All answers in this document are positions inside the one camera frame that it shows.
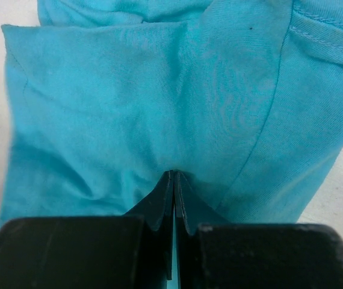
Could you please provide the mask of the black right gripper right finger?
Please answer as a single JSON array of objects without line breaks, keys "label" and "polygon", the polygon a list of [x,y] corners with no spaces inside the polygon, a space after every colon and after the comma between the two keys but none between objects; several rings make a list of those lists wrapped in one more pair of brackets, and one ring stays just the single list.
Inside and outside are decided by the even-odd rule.
[{"label": "black right gripper right finger", "polygon": [[179,288],[343,288],[343,240],[319,224],[238,224],[174,176]]}]

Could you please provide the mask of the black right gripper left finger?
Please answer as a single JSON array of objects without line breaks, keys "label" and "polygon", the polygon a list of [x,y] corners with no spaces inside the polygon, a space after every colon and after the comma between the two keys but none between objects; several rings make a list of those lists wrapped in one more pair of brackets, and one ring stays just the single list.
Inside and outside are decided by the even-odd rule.
[{"label": "black right gripper left finger", "polygon": [[122,216],[29,217],[0,229],[0,288],[165,288],[174,173]]}]

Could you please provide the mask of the turquoise t shirt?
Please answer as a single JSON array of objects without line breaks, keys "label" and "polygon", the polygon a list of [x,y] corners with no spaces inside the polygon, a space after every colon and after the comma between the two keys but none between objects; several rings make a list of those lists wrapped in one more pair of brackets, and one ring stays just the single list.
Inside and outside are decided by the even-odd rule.
[{"label": "turquoise t shirt", "polygon": [[343,148],[343,1],[39,1],[3,25],[0,227],[123,214],[168,170],[233,222],[296,222]]}]

